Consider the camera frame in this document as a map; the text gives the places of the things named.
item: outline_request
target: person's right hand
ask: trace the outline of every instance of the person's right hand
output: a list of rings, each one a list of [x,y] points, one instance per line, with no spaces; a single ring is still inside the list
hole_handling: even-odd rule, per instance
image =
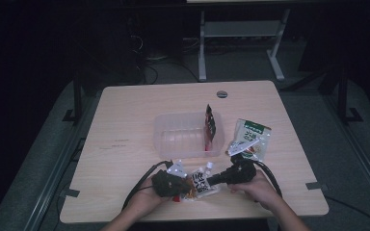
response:
[[[256,175],[248,183],[227,186],[232,193],[244,191],[247,196],[259,202],[267,210],[272,211],[273,207],[282,200],[261,170],[257,170]]]

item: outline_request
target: gray floor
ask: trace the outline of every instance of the gray floor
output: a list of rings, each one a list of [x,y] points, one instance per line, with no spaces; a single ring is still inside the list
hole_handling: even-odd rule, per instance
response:
[[[265,52],[270,44],[269,41],[253,40],[248,45],[225,47],[224,50],[228,52],[222,55],[207,55],[207,82],[271,80],[277,88],[283,88],[308,74],[297,71],[305,42],[284,41],[277,57],[286,80],[276,81]],[[186,67],[172,62],[175,61],[163,60],[152,65],[158,71],[155,84],[196,81],[191,73],[198,74],[196,53],[184,56]],[[155,71],[146,68],[145,76],[148,82],[152,82]],[[281,92],[280,97],[318,181],[325,186],[325,196],[370,215],[370,175],[364,169],[365,163],[362,161],[365,159],[360,158],[359,151],[354,149],[357,145],[350,142],[351,135],[354,135],[356,144],[364,150],[370,161],[370,104],[362,89],[350,82],[348,106],[357,108],[364,121],[345,126],[334,113],[335,93],[332,96],[320,95],[317,91],[319,83],[320,80],[315,80],[299,91]],[[37,227],[39,230],[98,230],[104,225],[70,225],[58,220],[64,201],[60,196],[61,191],[71,181],[77,162],[69,162],[64,175],[58,172],[55,165],[62,153],[66,153],[67,157],[72,156],[80,139],[87,136],[101,91],[96,97],[83,97],[84,115],[77,125],[62,121],[66,110],[73,107],[72,95],[70,83],[59,96],[0,207],[0,230],[22,230],[25,227]],[[62,180],[55,185],[56,192],[50,197],[43,190],[48,188],[47,179],[56,173],[62,176]],[[44,199],[50,203],[45,216],[41,218],[42,222],[31,224],[28,222],[30,216]],[[330,211],[327,215],[304,218],[312,230],[370,230],[370,218],[366,215],[330,199],[328,203]],[[277,230],[273,218],[269,219],[269,224],[271,230]]]

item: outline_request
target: plastic container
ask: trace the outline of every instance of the plastic container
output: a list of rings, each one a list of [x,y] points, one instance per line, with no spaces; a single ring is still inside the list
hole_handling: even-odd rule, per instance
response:
[[[205,151],[205,112],[155,117],[155,149],[163,159],[219,156],[225,143],[225,133],[221,115],[213,112],[213,117],[216,134],[212,140],[212,150]]]

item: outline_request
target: food packet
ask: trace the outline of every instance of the food packet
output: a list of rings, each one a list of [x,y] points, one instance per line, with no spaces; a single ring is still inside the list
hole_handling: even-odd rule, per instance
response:
[[[220,188],[218,186],[210,186],[207,178],[210,177],[211,167],[209,163],[206,169],[199,167],[194,170],[191,174],[188,174],[186,181],[191,186],[191,190],[188,193],[181,195],[181,201],[184,200],[196,200],[204,196],[217,193]]]
[[[205,151],[212,150],[212,140],[216,134],[215,119],[212,115],[212,109],[209,104],[206,106],[205,113],[205,127],[204,127],[204,139],[205,139]]]
[[[267,126],[239,118],[227,154],[241,153],[246,159],[262,162],[271,133],[272,129]]]

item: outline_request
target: light wood surface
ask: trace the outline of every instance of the light wood surface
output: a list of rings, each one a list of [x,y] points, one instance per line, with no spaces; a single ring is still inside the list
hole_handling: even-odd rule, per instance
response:
[[[225,90],[227,98],[218,98]],[[221,114],[225,129],[222,154],[213,158],[183,159],[187,171],[214,163],[213,173],[231,166],[225,154],[233,140],[236,120],[243,118],[272,128],[264,163],[273,172],[284,199],[299,216],[321,216],[328,204],[316,182],[293,125],[270,81],[112,87],[103,91],[70,188],[78,197],[66,198],[61,221],[109,221],[125,197],[161,161],[153,146],[154,118],[161,114],[204,112],[206,105]],[[144,220],[264,218],[271,213],[242,193],[221,185],[217,194],[192,202],[167,202]]]

